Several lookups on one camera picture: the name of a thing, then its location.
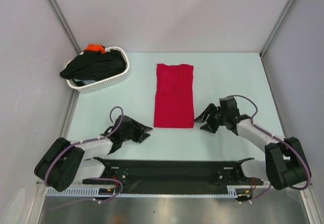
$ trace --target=white basket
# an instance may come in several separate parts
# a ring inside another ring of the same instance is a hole
[[[121,73],[119,75],[116,75],[116,76],[112,76],[110,78],[107,78],[107,79],[104,79],[104,80],[101,80],[101,81],[91,83],[89,85],[85,85],[85,86],[77,86],[77,85],[75,85],[75,83],[72,81],[72,79],[66,80],[69,87],[71,87],[71,88],[73,88],[75,90],[78,90],[80,93],[90,93],[90,92],[93,92],[95,90],[99,90],[99,89],[102,89],[104,87],[111,86],[111,85],[113,85],[113,84],[115,84],[117,82],[121,82],[121,81],[125,80],[127,72],[128,72],[128,70],[130,68],[130,62],[128,60],[128,57],[127,57],[125,51],[120,47],[108,47],[108,48],[105,49],[106,52],[110,52],[110,50],[120,51],[121,54],[123,55],[123,58],[124,58],[124,60],[126,62],[126,69],[125,69],[125,71],[123,73]]]

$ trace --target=folded red garment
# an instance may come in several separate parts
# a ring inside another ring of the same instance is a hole
[[[193,66],[158,64],[154,127],[193,128]]]

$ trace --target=white wall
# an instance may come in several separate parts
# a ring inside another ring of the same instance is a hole
[[[302,142],[324,206],[324,0],[297,0],[265,57],[289,136]]]
[[[287,0],[57,0],[81,48],[260,52]]]
[[[59,72],[75,52],[46,0],[0,0],[0,14],[2,216],[19,188],[28,203],[34,167],[58,136],[71,93]]]

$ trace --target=orange cloth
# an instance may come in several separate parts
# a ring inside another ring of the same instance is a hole
[[[102,46],[101,44],[89,44],[86,48],[85,51],[101,51],[102,54],[105,54],[105,47]]]

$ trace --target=reflective metal surface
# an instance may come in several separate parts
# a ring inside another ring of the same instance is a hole
[[[272,189],[252,204],[212,198],[116,198],[97,204],[75,197],[47,197],[38,224],[309,223],[300,192]]]

